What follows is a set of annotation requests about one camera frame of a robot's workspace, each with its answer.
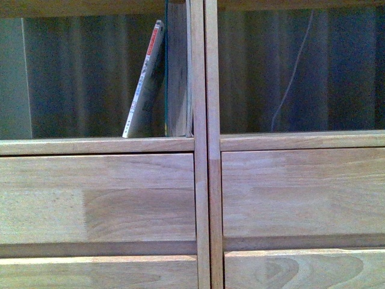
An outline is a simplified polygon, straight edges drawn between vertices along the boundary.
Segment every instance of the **shelf edge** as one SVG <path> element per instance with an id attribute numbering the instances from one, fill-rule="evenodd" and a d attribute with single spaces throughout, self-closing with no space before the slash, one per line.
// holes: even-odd
<path id="1" fill-rule="evenodd" d="M 385 130 L 289 132 L 221 136 L 221 151 L 385 147 Z"/>
<path id="2" fill-rule="evenodd" d="M 194 138 L 61 138 L 0 140 L 0 156 L 193 152 Z"/>

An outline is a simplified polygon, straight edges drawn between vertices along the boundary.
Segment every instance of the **book spine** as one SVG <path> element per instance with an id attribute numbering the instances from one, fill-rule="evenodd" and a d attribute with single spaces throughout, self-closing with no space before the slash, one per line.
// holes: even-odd
<path id="1" fill-rule="evenodd" d="M 161 26 L 160 23 L 156 23 L 155 27 L 154 27 L 154 29 L 152 31 L 150 44 L 149 44 L 149 47 L 147 48 L 147 53 L 146 53 L 146 57 L 144 59 L 142 71 L 140 73 L 137 89 L 135 91 L 134 99 L 132 100 L 131 108 L 130 108 L 130 111 L 129 111 L 129 114 L 128 114 L 128 117 L 127 117 L 127 122 L 126 122 L 125 130 L 123 131 L 123 135 L 122 136 L 124 138 L 128 138 L 128 135 L 129 135 L 129 129 L 130 129 L 130 126 L 131 126 L 132 118 L 134 116 L 135 109 L 137 107 L 137 103 L 138 103 L 138 100 L 139 100 L 139 95 L 141 93 L 142 86 L 143 86 L 143 81 L 144 81 L 144 78 L 146 77 L 147 67 L 148 67 L 148 64 L 149 64 L 151 56 L 152 56 L 152 50 L 153 50 L 153 47 L 154 47 L 156 35 L 159 32 L 160 26 Z"/>

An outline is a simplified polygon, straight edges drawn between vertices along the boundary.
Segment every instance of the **wooden shelf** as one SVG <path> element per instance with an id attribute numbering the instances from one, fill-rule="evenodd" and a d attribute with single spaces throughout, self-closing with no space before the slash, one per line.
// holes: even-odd
<path id="1" fill-rule="evenodd" d="M 385 131 L 327 131 L 221 136 L 221 151 L 385 147 Z"/>
<path id="2" fill-rule="evenodd" d="M 0 17 L 163 13 L 164 0 L 2 0 Z"/>
<path id="3" fill-rule="evenodd" d="M 255 11 L 288 9 L 326 9 L 338 7 L 381 6 L 381 0 L 218 0 L 220 11 Z"/>
<path id="4" fill-rule="evenodd" d="M 194 138 L 186 137 L 0 140 L 0 155 L 114 154 L 192 151 L 194 151 Z"/>

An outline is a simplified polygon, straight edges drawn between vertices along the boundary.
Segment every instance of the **wood grain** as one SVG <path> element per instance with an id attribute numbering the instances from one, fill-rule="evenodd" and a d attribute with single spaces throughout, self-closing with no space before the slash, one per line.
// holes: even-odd
<path id="1" fill-rule="evenodd" d="M 326 9 L 339 7 L 381 6 L 382 0 L 218 0 L 220 11 L 255 11 L 287 9 Z"/>
<path id="2" fill-rule="evenodd" d="M 211 288 L 223 288 L 222 188 L 217 3 L 205 1 Z"/>
<path id="3" fill-rule="evenodd" d="M 59 17 L 163 13 L 160 0 L 2 0 L 0 17 Z"/>
<path id="4" fill-rule="evenodd" d="M 385 250 L 225 254 L 226 289 L 385 288 Z"/>
<path id="5" fill-rule="evenodd" d="M 192 154 L 0 158 L 0 244 L 194 241 Z"/>
<path id="6" fill-rule="evenodd" d="M 385 149 L 224 152 L 229 238 L 385 233 Z"/>
<path id="7" fill-rule="evenodd" d="M 50 140 L 0 140 L 0 155 L 65 155 L 185 151 L 194 151 L 193 138 L 104 137 L 60 138 Z"/>
<path id="8" fill-rule="evenodd" d="M 290 132 L 221 136 L 221 151 L 327 149 L 385 146 L 385 131 Z"/>
<path id="9" fill-rule="evenodd" d="M 192 95 L 195 136 L 195 186 L 199 289 L 210 289 L 208 159 L 203 1 L 190 0 Z"/>
<path id="10" fill-rule="evenodd" d="M 195 256 L 0 259 L 0 287 L 196 289 Z"/>

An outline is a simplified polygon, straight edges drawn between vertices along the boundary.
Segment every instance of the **red label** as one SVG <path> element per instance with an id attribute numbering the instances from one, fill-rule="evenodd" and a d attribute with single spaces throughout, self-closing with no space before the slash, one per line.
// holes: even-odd
<path id="1" fill-rule="evenodd" d="M 147 55 L 151 55 L 152 48 L 154 47 L 155 38 L 156 38 L 156 35 L 157 35 L 157 33 L 158 33 L 158 30 L 159 30 L 159 27 L 156 27 L 156 28 L 154 28 L 154 30 L 152 31 L 152 36 L 151 36 L 149 48 L 148 48 L 148 50 L 147 50 Z"/>

